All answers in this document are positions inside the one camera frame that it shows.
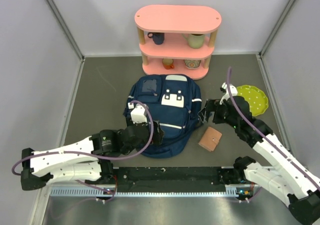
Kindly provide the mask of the tan leather wallet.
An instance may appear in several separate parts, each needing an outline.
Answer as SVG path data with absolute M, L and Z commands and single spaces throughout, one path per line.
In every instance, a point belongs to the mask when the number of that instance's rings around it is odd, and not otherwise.
M 198 144 L 209 152 L 213 152 L 220 142 L 222 133 L 212 127 L 208 127 Z

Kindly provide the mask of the navy blue backpack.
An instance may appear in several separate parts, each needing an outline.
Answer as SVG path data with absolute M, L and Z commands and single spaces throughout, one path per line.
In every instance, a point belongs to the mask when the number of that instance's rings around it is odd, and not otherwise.
M 154 159 L 180 154 L 194 130 L 200 126 L 198 113 L 202 106 L 200 87 L 183 74 L 146 75 L 131 88 L 123 115 L 131 124 L 129 104 L 136 100 L 147 105 L 152 120 L 163 131 L 160 144 L 150 144 L 142 155 Z

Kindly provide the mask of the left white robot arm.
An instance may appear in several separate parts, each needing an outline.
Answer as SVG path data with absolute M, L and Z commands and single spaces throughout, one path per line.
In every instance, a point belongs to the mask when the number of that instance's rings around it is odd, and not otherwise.
M 145 145 L 158 146 L 164 137 L 158 121 L 105 129 L 76 143 L 60 148 L 21 152 L 20 184 L 24 191 L 49 184 L 81 180 L 89 185 L 108 184 L 114 180 L 112 160 L 123 158 Z

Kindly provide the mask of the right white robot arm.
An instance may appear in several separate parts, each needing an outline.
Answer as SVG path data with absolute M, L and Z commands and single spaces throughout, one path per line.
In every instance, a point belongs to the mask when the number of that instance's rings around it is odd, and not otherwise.
M 239 157 L 233 177 L 239 183 L 250 181 L 277 197 L 302 225 L 320 218 L 320 178 L 304 167 L 280 142 L 273 130 L 250 112 L 241 96 L 209 99 L 199 112 L 203 121 L 213 117 L 215 124 L 228 124 L 236 135 L 264 157 L 272 170 L 249 156 Z

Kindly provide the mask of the patterned ceramic bowl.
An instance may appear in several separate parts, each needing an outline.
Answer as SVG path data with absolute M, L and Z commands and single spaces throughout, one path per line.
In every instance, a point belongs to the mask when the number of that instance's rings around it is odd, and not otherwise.
M 187 69 L 194 70 L 200 67 L 201 60 L 185 59 L 184 64 Z

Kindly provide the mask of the green polka dot plate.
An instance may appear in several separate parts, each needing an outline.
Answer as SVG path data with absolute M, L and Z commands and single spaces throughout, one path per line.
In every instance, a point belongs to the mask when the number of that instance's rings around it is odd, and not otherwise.
M 262 115 L 269 107 L 267 95 L 253 85 L 241 85 L 237 87 L 238 95 L 249 103 L 249 110 L 254 117 Z

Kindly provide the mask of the orange cup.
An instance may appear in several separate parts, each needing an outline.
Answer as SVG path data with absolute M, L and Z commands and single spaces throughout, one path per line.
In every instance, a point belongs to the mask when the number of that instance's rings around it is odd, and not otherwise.
M 162 65 L 166 70 L 174 69 L 174 60 L 172 58 L 163 58 L 162 59 Z

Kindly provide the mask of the pale green mug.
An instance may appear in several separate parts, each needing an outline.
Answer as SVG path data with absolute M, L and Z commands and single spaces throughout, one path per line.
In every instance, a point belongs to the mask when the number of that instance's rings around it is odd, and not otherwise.
M 205 42 L 205 34 L 182 34 L 182 37 L 186 39 L 187 44 L 192 49 L 200 49 Z

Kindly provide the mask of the pink three-tier shelf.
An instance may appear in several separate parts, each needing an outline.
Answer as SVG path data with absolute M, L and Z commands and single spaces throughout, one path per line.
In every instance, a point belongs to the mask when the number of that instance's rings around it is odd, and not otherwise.
M 137 26 L 142 69 L 147 75 L 184 74 L 194 80 L 208 71 L 219 27 L 220 13 L 208 6 L 152 4 L 140 8 L 134 21 Z M 164 42 L 156 45 L 147 34 L 164 33 Z M 205 34 L 199 49 L 189 47 L 182 34 Z M 162 59 L 173 59 L 174 69 L 165 69 Z M 197 69 L 188 69 L 184 60 L 201 60 Z

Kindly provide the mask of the dark blue mug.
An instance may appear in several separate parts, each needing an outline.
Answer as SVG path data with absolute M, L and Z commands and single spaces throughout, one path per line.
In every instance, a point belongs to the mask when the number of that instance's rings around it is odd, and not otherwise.
M 162 45 L 165 40 L 165 34 L 163 32 L 148 32 L 147 37 L 152 39 L 156 45 Z

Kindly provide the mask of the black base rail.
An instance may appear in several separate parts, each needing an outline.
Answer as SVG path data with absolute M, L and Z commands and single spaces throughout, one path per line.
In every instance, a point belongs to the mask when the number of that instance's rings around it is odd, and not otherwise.
M 226 185 L 250 187 L 233 168 L 209 167 L 119 167 L 91 185 L 117 185 L 119 193 L 224 192 Z

